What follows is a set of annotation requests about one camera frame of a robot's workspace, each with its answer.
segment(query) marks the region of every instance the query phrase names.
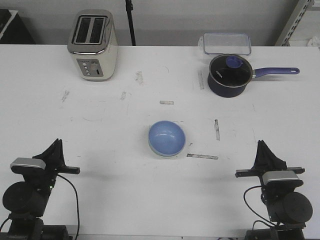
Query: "power cord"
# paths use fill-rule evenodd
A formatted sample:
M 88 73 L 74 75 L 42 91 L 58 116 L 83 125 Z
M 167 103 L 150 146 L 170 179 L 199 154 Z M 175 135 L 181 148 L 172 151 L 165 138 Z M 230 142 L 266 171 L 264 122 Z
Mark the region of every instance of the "power cord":
M 135 46 L 136 45 L 136 37 L 135 37 L 134 23 L 133 23 L 132 14 L 131 14 L 131 11 L 133 9 L 134 9 L 134 6 L 132 5 L 132 0 L 125 0 L 125 10 L 126 10 L 126 14 L 128 16 L 131 42 L 132 42 L 132 46 Z
M 77 226 L 77 230 L 76 230 L 76 235 L 74 240 L 77 240 L 78 236 L 79 236 L 79 230 L 80 230 L 80 213 L 79 213 L 79 199 L 78 199 L 78 192 L 76 190 L 76 187 L 72 184 L 71 181 L 69 181 L 67 178 L 65 178 L 64 176 L 61 176 L 59 174 L 57 174 L 58 177 L 66 180 L 73 188 L 74 192 L 75 192 L 75 199 L 76 199 L 76 214 L 77 214 L 77 221 L 78 221 L 78 226 Z
M 250 190 L 252 190 L 252 189 L 257 189 L 257 188 L 262 188 L 262 186 L 261 186 L 261 185 L 259 185 L 259 186 L 252 186 L 252 187 L 250 187 L 250 188 L 248 188 L 247 190 L 244 191 L 244 194 L 243 194 L 244 203 L 246 204 L 246 206 L 247 206 L 255 215 L 257 215 L 259 218 L 265 220 L 267 223 L 269 223 L 269 224 L 271 224 L 271 225 L 267 224 L 267 223 L 264 222 L 264 221 L 256 220 L 256 221 L 254 221 L 254 223 L 253 223 L 252 230 L 254 229 L 255 224 L 258 223 L 258 222 L 259 222 L 259 223 L 263 223 L 263 224 L 265 224 L 265 225 L 268 226 L 268 227 L 277 226 L 277 225 L 274 224 L 273 222 L 271 222 L 271 221 L 265 219 L 263 216 L 259 215 L 256 211 L 254 211 L 254 210 L 249 206 L 249 204 L 248 204 L 248 202 L 247 202 L 247 200 L 246 200 L 246 194 L 247 194 L 247 192 L 249 192 Z
M 2 228 L 4 227 L 4 225 L 6 224 L 6 222 L 8 222 L 9 219 L 10 218 L 8 217 L 6 220 L 3 221 L 3 223 L 0 226 L 0 232 L 1 232 Z

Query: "toaster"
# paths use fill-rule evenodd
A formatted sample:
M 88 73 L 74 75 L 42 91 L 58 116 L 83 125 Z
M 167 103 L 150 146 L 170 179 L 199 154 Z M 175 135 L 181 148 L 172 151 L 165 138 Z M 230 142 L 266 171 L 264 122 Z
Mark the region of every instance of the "toaster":
M 118 42 L 112 14 L 107 10 L 80 11 L 74 20 L 67 49 L 82 78 L 105 81 L 115 71 Z

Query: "black pole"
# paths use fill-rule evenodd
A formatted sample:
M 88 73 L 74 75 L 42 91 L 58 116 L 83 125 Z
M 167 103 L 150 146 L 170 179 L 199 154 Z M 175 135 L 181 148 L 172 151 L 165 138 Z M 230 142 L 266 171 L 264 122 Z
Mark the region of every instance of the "black pole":
M 132 14 L 131 14 L 131 11 L 133 9 L 134 9 L 134 6 L 132 5 L 132 1 L 125 0 L 125 10 L 126 10 L 126 14 L 128 15 L 131 42 L 132 42 L 132 46 L 135 46 L 136 45 L 136 37 L 135 37 L 134 23 L 132 21 Z

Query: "tape mark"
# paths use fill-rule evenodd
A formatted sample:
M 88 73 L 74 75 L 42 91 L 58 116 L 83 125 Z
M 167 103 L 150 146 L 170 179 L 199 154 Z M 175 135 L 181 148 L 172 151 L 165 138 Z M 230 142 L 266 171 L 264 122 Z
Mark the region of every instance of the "tape mark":
M 174 104 L 174 101 L 163 101 L 163 100 L 161 100 L 161 101 L 160 101 L 160 104 L 173 105 L 173 104 Z
M 125 99 L 126 99 L 126 96 L 127 96 L 127 92 L 123 91 L 122 94 L 121 94 L 120 99 L 121 99 L 121 100 L 125 100 Z
M 200 89 L 205 89 L 204 87 L 204 78 L 203 78 L 203 75 L 202 75 L 202 71 L 199 70 L 198 71 L 198 78 L 199 78 L 199 86 L 200 86 Z
M 217 159 L 218 159 L 217 156 L 201 155 L 201 154 L 191 154 L 191 153 L 188 153 L 186 156 L 187 156 L 188 158 L 214 159 L 214 160 L 217 160 Z
M 218 119 L 215 119 L 215 120 L 214 120 L 214 128 L 215 128 L 216 140 L 217 140 L 217 141 L 220 141 L 220 131 L 219 131 Z
M 64 102 L 64 101 L 67 99 L 69 93 L 70 93 L 70 92 L 67 91 L 67 90 L 64 91 L 63 97 L 62 97 L 62 99 L 61 99 L 62 102 Z
M 144 84 L 144 78 L 142 76 L 142 71 L 137 71 L 135 73 L 135 81 L 139 84 L 139 85 L 143 85 Z

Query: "pan handle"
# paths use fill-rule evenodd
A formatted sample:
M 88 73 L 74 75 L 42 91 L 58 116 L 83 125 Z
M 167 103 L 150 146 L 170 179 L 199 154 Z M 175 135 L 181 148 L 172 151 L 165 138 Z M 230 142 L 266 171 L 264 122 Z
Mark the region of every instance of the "pan handle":
M 299 68 L 296 67 L 264 67 L 254 70 L 255 78 L 267 75 L 267 74 L 298 74 Z

